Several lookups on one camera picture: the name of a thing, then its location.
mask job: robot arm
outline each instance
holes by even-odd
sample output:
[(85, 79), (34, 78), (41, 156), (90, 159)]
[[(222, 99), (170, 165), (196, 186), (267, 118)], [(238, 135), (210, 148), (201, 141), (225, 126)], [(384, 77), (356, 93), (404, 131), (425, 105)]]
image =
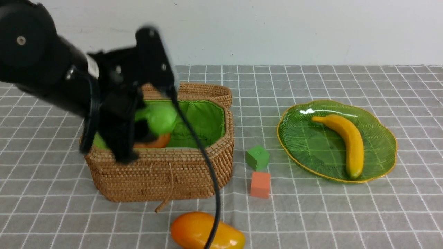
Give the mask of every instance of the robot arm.
[(136, 45), (83, 53), (59, 36), (49, 12), (28, 0), (0, 0), (0, 81), (85, 119), (80, 152), (89, 152), (101, 135), (119, 163), (138, 159), (135, 142), (156, 136), (146, 120), (134, 121), (145, 108), (142, 85), (163, 95), (177, 90), (156, 28), (144, 26)]

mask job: basket handle string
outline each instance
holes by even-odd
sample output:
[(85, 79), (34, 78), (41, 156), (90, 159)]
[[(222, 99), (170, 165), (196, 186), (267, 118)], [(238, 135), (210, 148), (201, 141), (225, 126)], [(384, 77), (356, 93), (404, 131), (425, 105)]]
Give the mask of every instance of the basket handle string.
[(162, 203), (160, 203), (160, 205), (155, 209), (155, 212), (158, 213), (160, 212), (165, 206), (166, 204), (168, 204), (169, 199), (172, 196), (172, 192), (174, 191), (174, 176), (172, 174), (172, 166), (171, 163), (169, 163), (169, 169), (171, 171), (171, 190), (169, 191), (169, 194), (166, 196), (166, 198), (163, 200)]

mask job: green fruit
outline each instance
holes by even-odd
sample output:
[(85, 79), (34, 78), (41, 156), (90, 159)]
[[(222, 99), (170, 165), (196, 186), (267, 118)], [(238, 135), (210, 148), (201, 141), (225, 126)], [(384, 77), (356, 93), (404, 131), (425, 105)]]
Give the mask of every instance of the green fruit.
[(151, 105), (145, 112), (150, 130), (157, 134), (171, 133), (175, 128), (177, 112), (172, 105)]

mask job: green cube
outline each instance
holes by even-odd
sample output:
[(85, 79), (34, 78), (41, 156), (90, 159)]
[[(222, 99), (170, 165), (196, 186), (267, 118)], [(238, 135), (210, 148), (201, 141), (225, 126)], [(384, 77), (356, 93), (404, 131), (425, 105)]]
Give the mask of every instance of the green cube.
[(246, 152), (246, 163), (255, 171), (262, 170), (269, 163), (269, 152), (257, 145)]

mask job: gray grid tablecloth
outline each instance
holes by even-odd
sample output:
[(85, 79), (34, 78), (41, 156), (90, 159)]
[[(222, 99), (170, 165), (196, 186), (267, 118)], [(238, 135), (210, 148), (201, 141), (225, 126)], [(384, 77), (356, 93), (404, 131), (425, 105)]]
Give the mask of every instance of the gray grid tablecloth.
[[(234, 177), (223, 220), (254, 249), (443, 248), (443, 68), (439, 66), (178, 66), (183, 81), (233, 93)], [(291, 105), (333, 99), (374, 113), (398, 139), (396, 169), (359, 185), (318, 179), (276, 138)], [(7, 249), (177, 248), (175, 217), (214, 198), (112, 203), (77, 153), (82, 121), (0, 83), (0, 245)], [(268, 200), (248, 196), (244, 151), (271, 153)]]

